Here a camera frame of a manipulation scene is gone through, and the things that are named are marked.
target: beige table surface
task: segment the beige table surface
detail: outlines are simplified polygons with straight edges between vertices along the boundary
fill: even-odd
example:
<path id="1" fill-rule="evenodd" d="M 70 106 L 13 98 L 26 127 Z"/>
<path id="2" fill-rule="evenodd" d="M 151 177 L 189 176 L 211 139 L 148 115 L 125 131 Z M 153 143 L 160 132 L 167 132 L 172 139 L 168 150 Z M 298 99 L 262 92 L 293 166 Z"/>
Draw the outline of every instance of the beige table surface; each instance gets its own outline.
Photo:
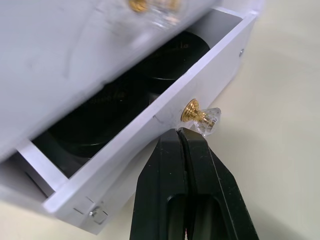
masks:
<path id="1" fill-rule="evenodd" d="M 266 0 L 208 138 L 261 240 L 320 240 L 320 1 Z M 1 240 L 128 240 L 133 198 L 98 236 L 0 203 Z"/>

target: drawer front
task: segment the drawer front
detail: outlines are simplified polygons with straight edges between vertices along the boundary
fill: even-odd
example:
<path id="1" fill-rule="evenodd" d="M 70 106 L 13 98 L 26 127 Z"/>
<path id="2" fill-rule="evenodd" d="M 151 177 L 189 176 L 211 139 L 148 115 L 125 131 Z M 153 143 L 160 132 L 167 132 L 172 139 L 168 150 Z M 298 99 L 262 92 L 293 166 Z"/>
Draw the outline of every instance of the drawer front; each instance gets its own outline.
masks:
<path id="1" fill-rule="evenodd" d="M 48 198 L 43 205 L 46 210 L 63 221 L 98 233 L 135 192 L 139 173 L 153 150 L 150 142 L 169 129 L 190 127 L 192 123 L 180 120 L 187 103 L 196 98 L 201 108 L 207 108 L 235 76 L 241 62 L 240 52 L 255 20 L 253 14 L 245 17 Z M 89 216 L 96 206 L 108 214 L 99 222 Z"/>

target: open drawer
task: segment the open drawer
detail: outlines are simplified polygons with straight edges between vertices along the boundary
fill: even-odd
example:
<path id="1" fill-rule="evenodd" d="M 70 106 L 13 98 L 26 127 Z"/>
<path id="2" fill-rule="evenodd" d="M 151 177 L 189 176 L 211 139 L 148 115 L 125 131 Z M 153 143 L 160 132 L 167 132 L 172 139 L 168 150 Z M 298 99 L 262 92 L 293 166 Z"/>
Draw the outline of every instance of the open drawer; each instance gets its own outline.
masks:
<path id="1" fill-rule="evenodd" d="M 0 171 L 10 173 L 1 176 L 1 184 L 33 199 L 42 212 L 99 233 L 135 192 L 154 140 L 169 129 L 189 128 L 190 123 L 181 121 L 189 101 L 195 98 L 207 108 L 233 79 L 256 18 L 255 13 L 211 9 L 187 29 L 206 41 L 210 51 L 78 171 L 66 177 L 26 140 L 0 164 Z M 98 216 L 93 217 L 98 209 Z"/>

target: clear crystal knob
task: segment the clear crystal knob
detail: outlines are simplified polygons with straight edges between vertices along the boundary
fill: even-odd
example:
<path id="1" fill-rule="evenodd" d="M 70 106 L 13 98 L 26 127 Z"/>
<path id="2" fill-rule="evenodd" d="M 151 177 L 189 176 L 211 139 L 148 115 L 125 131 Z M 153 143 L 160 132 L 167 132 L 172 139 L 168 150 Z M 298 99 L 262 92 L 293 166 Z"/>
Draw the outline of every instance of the clear crystal knob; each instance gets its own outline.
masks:
<path id="1" fill-rule="evenodd" d="M 181 121 L 183 122 L 194 121 L 197 131 L 204 137 L 215 131 L 220 118 L 220 108 L 199 110 L 199 103 L 196 99 L 188 103 L 181 115 Z"/>

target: white drawer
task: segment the white drawer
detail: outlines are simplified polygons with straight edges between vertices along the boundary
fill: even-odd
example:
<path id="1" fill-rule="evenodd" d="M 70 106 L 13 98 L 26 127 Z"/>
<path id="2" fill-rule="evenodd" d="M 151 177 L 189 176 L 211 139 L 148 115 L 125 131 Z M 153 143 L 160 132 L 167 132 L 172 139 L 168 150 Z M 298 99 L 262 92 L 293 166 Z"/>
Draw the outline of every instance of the white drawer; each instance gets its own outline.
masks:
<path id="1" fill-rule="evenodd" d="M 196 98 L 207 108 L 233 79 L 256 18 L 248 13 L 242 19 L 236 12 L 218 8 L 192 25 L 188 31 L 204 39 L 211 50 L 70 179 L 31 142 L 19 147 L 35 176 L 52 193 L 39 200 L 44 210 L 86 231 L 100 232 L 135 192 L 157 137 L 172 128 L 189 128 L 190 123 L 181 122 L 187 103 Z M 101 221 L 89 216 L 96 207 L 104 211 Z"/>

